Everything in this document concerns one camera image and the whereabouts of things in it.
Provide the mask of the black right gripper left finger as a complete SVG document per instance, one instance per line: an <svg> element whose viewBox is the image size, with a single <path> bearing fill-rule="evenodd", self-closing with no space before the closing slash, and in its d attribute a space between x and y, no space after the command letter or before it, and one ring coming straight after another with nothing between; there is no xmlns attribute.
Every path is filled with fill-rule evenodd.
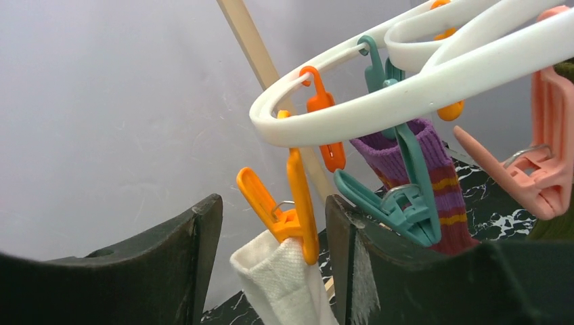
<svg viewBox="0 0 574 325"><path fill-rule="evenodd" d="M1 255L2 324L199 324L215 262L223 200L86 257Z"/></svg>

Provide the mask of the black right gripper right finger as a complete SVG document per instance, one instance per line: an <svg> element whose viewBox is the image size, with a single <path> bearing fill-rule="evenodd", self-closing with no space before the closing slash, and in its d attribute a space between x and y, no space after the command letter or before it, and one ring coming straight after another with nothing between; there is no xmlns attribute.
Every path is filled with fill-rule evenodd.
<svg viewBox="0 0 574 325"><path fill-rule="evenodd" d="M573 244L483 242L455 256L333 195L326 231L340 324L572 324Z"/></svg>

